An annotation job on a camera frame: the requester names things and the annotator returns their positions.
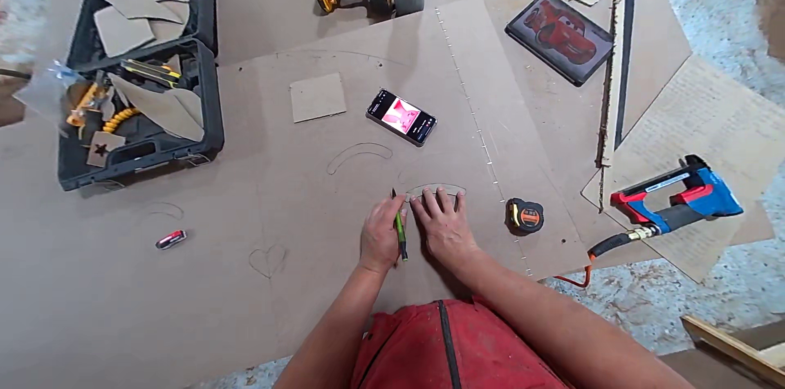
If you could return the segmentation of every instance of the person's left hand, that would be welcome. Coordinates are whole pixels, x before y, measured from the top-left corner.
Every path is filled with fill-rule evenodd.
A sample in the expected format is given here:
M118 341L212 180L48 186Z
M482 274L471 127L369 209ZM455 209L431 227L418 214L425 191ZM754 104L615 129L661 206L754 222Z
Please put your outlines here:
M359 265L369 271L386 274L398 260L398 231L395 215L400 210L401 223L406 228L406 196L398 195L377 203L365 218L359 236Z

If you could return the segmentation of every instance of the tool case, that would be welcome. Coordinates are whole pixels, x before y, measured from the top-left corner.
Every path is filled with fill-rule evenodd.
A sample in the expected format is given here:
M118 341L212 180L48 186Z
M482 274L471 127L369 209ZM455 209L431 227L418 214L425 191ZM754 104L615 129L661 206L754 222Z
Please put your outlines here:
M103 51L98 28L93 20L93 14L108 6L104 0L84 0L76 30L71 41L71 51L68 53L66 65L73 70L89 71L111 65L118 58L128 58L136 51L118 57L109 58ZM167 45L185 38L195 38L201 41L213 56L218 56L218 25L216 23L216 0L189 0L190 17L185 25L183 35L177 40L172 40Z
M63 190L74 190L94 183L122 188L152 168L163 165L201 165L215 159L224 147L224 124L221 119L218 74L211 50L199 40L185 38L129 52L123 58L141 62L166 62L174 54L180 56L182 86L198 94L202 100L202 141L195 143L172 136L145 115L135 115L118 126L115 133L125 136L126 143L108 153L106 166L101 168L86 163L90 149L79 142L78 129L65 127L60 136L57 155L57 177ZM106 63L100 68L79 73L87 80L94 80L98 70L121 74L120 57Z

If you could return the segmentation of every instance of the pencil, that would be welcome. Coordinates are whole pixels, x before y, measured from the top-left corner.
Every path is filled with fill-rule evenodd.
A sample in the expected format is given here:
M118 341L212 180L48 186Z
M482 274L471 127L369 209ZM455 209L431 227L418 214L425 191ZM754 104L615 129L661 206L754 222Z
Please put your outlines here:
M392 189L392 197L395 197L395 189ZM409 255L406 253L406 233L404 233L404 224L401 223L400 220L400 211L395 214L395 227L398 231L398 247L400 248L400 258L404 262L409 259Z

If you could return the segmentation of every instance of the fingers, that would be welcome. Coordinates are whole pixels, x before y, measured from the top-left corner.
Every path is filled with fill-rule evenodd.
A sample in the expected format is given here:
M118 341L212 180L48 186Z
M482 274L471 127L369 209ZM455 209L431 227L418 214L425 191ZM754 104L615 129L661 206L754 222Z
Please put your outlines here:
M462 191L458 191L455 202L457 202L457 205L455 206L456 212L466 216L466 194Z
M405 195L398 195L393 199L388 199L385 201L384 207L380 211L381 220L383 222L392 222L395 219L395 215L398 213L401 207L404 206L404 202L406 202Z
M455 213L455 205L453 205L452 199L450 199L450 195L446 193L444 187L440 186L437 188L437 197L439 197L439 202L442 203L445 214L451 215Z
M374 207L370 210L370 213L368 213L367 220L368 219L373 219L374 217L376 217L379 214L379 212L381 211L382 207L385 206L385 203L387 203L387 201L388 201L388 199L385 199L384 201L381 201L381 202L377 203L376 205L374 205Z
M409 205L411 205L411 209L417 215L417 219L420 219L420 222L426 223L431 220L431 216L428 215L428 212L422 206L422 202L417 197L412 197Z
M437 203L437 198L431 193L429 188L425 188L422 190L422 197L426 200L426 204L428 205L428 211L431 213L431 216L441 213L441 208L439 208L439 204Z

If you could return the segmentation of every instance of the red cartoon car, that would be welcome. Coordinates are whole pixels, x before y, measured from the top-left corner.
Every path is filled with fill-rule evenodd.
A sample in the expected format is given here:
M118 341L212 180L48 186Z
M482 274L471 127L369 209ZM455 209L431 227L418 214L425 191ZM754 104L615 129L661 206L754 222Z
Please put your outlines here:
M572 13L556 9L548 1L540 3L524 20L526 27L535 31L535 39L545 49L553 48L570 63L588 63L597 53L597 46L584 36L583 21Z

